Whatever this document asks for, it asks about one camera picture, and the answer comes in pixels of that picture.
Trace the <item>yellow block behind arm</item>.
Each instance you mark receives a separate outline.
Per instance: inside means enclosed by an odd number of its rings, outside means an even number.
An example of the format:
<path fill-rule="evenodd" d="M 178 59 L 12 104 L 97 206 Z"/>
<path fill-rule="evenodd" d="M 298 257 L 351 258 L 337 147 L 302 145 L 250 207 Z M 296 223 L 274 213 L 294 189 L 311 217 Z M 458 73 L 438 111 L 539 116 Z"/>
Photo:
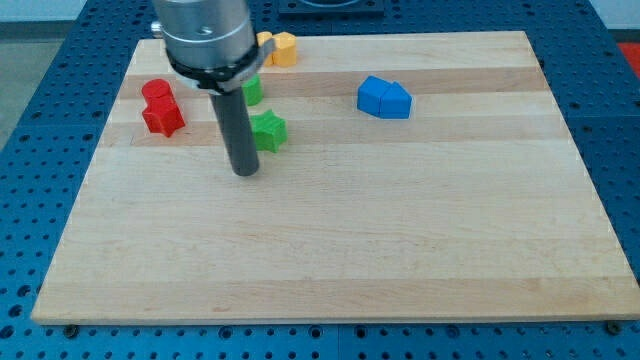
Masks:
<path fill-rule="evenodd" d="M 269 31 L 259 32 L 256 34 L 256 40 L 259 46 L 259 59 L 264 66 L 272 66 L 274 64 L 272 53 L 275 47 L 273 34 Z"/>

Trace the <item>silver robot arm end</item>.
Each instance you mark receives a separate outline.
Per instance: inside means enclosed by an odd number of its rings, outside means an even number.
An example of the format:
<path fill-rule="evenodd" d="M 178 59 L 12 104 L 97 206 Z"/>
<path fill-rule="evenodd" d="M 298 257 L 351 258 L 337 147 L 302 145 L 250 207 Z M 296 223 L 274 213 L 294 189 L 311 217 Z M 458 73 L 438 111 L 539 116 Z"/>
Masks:
<path fill-rule="evenodd" d="M 152 32 L 174 72 L 194 89 L 229 94 L 248 82 L 276 49 L 258 43 L 245 0 L 153 0 Z"/>

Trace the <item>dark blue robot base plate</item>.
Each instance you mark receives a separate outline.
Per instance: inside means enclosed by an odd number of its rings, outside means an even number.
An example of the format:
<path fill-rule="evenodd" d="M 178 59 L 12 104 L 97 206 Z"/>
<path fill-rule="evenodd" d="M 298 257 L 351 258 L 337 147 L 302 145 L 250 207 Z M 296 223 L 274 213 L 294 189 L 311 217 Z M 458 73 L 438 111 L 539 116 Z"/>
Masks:
<path fill-rule="evenodd" d="M 383 15 L 384 0 L 277 0 L 280 16 Z"/>

